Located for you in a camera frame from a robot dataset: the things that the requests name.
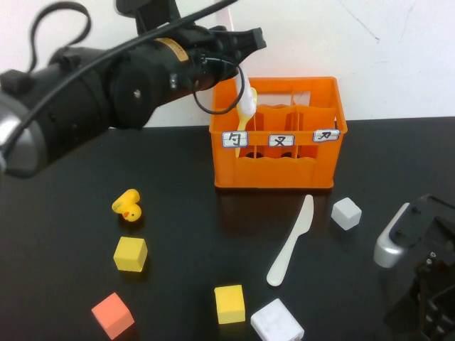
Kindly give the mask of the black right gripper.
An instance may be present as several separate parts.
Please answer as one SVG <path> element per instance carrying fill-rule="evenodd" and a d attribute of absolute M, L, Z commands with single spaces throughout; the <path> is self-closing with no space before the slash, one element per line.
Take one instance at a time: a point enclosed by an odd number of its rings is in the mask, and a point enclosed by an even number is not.
<path fill-rule="evenodd" d="M 415 278 L 410 293 L 419 297 L 419 333 L 425 340 L 441 340 L 439 310 L 431 297 L 443 297 L 443 340 L 454 340 L 454 245 L 416 244 Z"/>

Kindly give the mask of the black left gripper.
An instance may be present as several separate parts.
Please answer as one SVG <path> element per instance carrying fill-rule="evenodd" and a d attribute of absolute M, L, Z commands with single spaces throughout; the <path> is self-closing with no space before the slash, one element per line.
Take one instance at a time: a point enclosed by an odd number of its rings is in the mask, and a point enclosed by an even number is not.
<path fill-rule="evenodd" d="M 192 25 L 154 39 L 169 56 L 164 62 L 168 97 L 208 90 L 237 75 L 237 66 L 267 47 L 261 28 L 229 31 L 224 26 Z"/>

